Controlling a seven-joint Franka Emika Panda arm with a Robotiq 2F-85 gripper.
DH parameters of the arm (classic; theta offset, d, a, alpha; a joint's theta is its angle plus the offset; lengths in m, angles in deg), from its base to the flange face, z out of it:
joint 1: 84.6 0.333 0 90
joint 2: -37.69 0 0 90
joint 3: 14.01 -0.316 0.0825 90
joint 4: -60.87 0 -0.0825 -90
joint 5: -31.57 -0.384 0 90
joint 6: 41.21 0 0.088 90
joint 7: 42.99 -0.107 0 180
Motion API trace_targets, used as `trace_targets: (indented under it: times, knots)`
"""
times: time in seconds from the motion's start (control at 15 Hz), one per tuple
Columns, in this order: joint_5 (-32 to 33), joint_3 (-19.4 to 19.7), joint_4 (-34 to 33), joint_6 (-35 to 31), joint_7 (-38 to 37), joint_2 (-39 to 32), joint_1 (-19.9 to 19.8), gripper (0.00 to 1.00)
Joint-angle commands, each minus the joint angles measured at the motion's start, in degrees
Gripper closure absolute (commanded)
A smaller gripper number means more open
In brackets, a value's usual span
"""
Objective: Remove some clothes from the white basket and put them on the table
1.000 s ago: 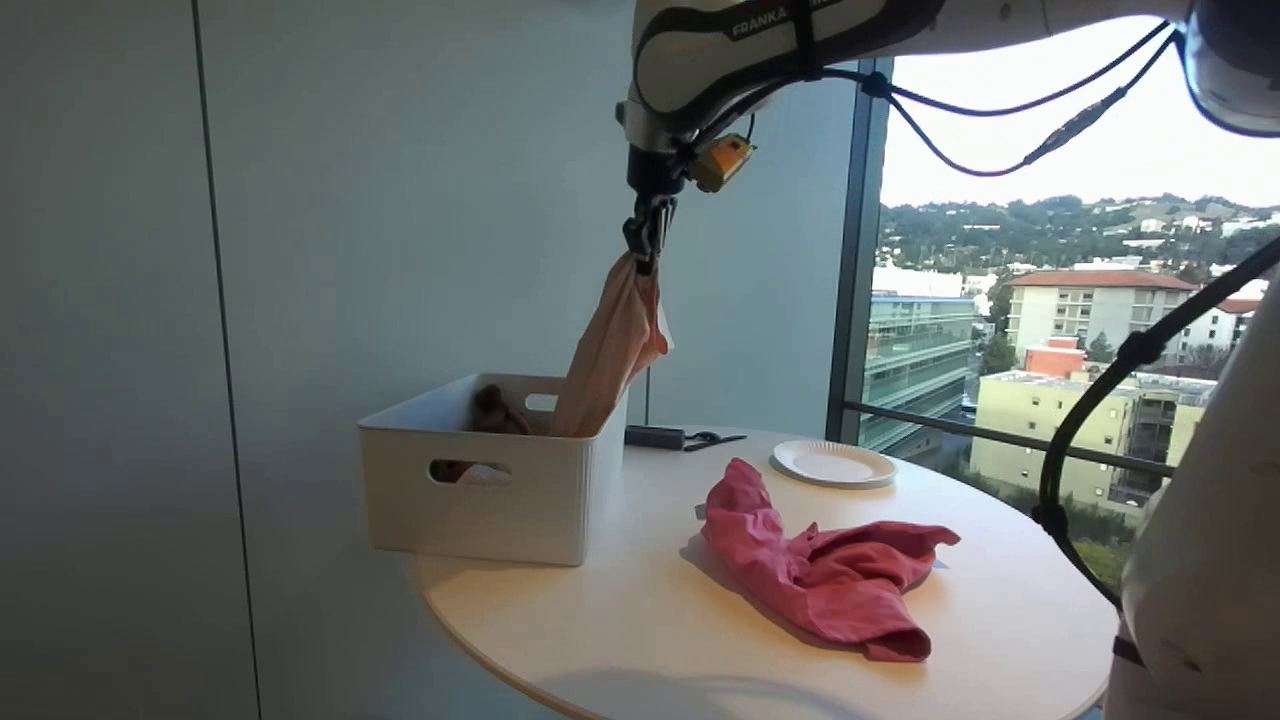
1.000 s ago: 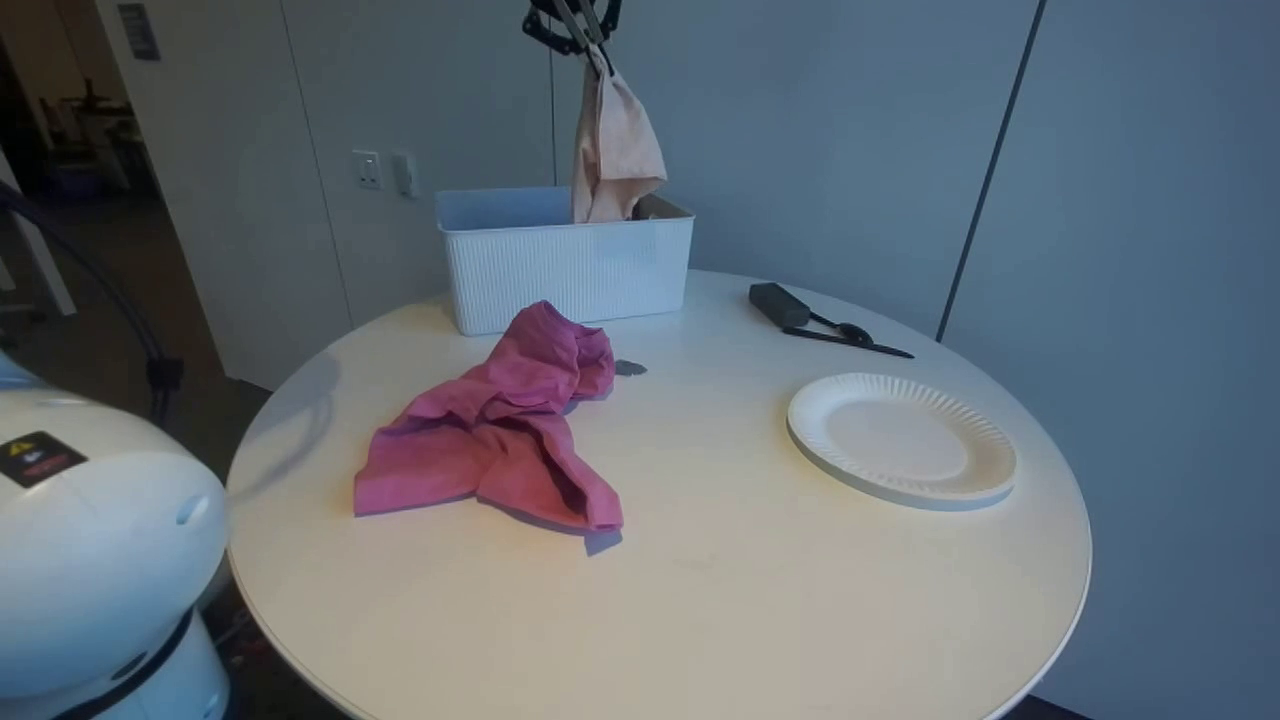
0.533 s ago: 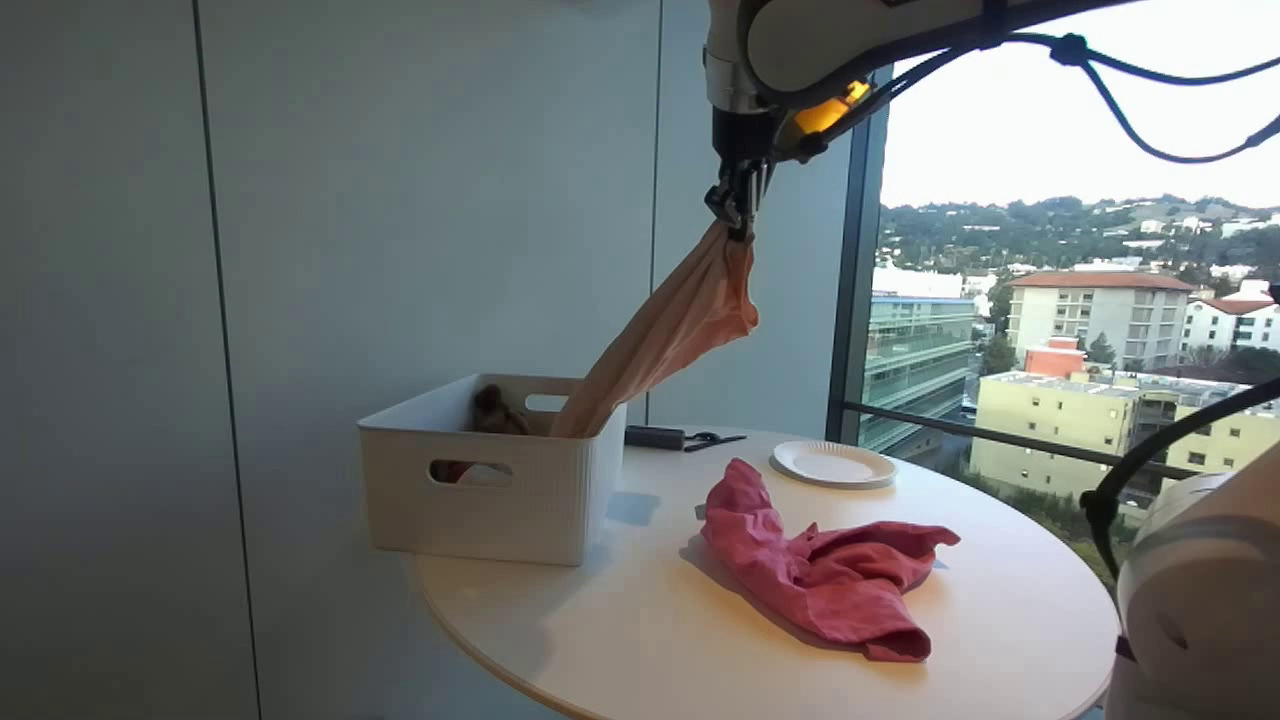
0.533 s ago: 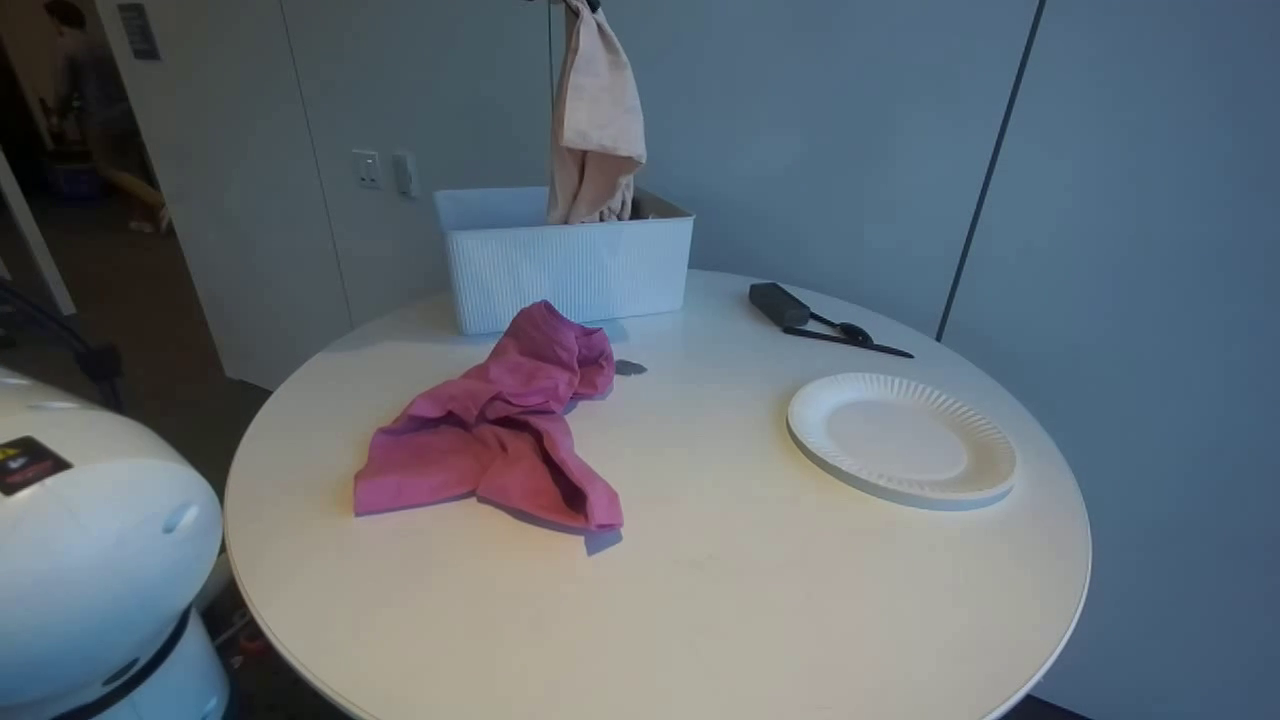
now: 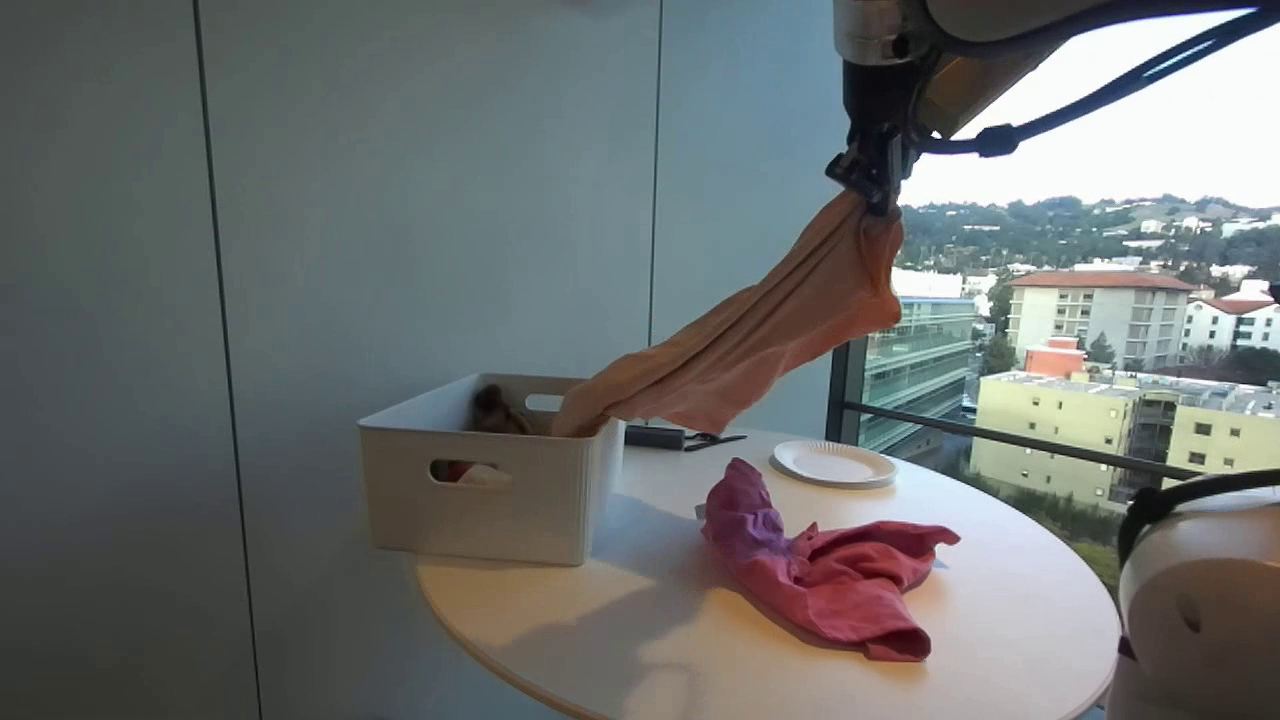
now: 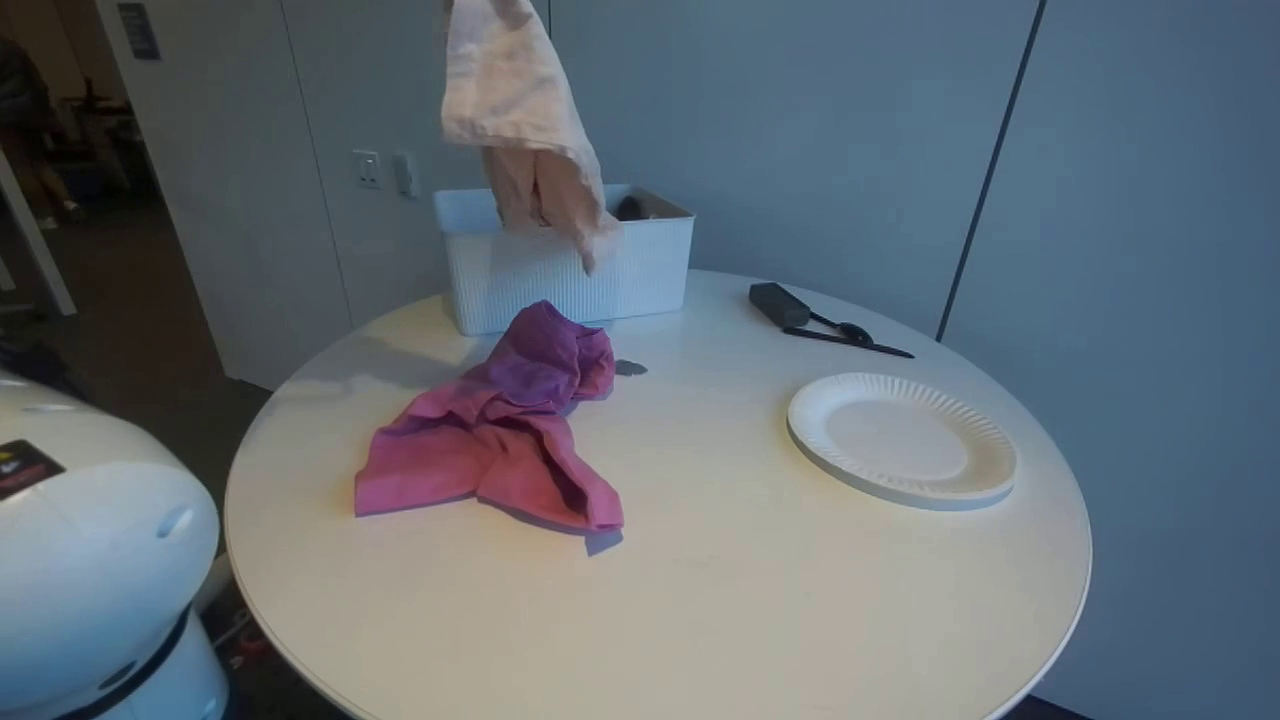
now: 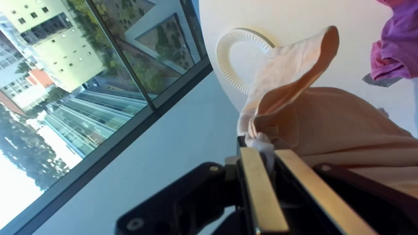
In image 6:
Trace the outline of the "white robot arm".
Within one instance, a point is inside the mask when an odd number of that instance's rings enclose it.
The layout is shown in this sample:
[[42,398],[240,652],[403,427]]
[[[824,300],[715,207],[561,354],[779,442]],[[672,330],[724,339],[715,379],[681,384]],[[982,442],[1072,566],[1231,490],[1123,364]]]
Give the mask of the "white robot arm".
[[0,720],[226,720],[208,490],[144,427],[0,377]]

